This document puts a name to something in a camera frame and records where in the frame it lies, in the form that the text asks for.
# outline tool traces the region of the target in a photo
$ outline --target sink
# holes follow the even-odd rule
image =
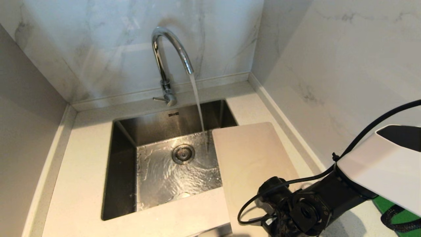
[[[237,126],[225,100],[113,123],[102,220],[222,186],[211,130]]]

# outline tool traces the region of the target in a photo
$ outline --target marble backsplash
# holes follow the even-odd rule
[[[265,0],[252,73],[324,165],[421,98],[419,0]],[[421,125],[421,109],[382,123]]]
[[[263,0],[4,1],[0,23],[68,102],[159,87],[151,46],[172,30],[196,80],[251,70]],[[163,40],[173,83],[189,79]]]

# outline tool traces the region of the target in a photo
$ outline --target running water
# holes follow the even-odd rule
[[[203,125],[202,110],[200,109],[199,94],[197,93],[195,76],[192,73],[192,74],[189,75],[189,77],[190,77],[190,81],[192,82],[192,85],[193,85],[193,92],[195,93],[196,104],[197,104],[197,109],[199,110],[200,124],[202,125],[203,136],[206,136],[205,126]]]

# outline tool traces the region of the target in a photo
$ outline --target green surface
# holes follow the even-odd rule
[[[373,200],[374,204],[377,206],[377,208],[380,210],[380,212],[383,214],[385,213],[391,206],[394,205],[391,201],[379,196]],[[409,212],[407,210],[404,210],[403,212],[397,214],[393,219],[393,224],[399,224],[399,223],[405,223],[409,221],[413,221],[420,218],[419,216],[413,214],[412,212]],[[421,229],[416,229],[407,233],[399,233],[397,234],[400,237],[420,237],[421,236]]]

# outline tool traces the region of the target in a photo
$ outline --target white wall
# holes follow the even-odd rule
[[[197,80],[251,69],[263,0],[4,1],[0,23],[68,102],[159,88],[157,26],[172,30]],[[174,84],[188,82],[165,50]]]
[[[0,25],[0,236],[21,236],[65,107]]]
[[[322,160],[421,98],[419,0],[265,0],[252,73]],[[421,125],[421,109],[385,124]]]

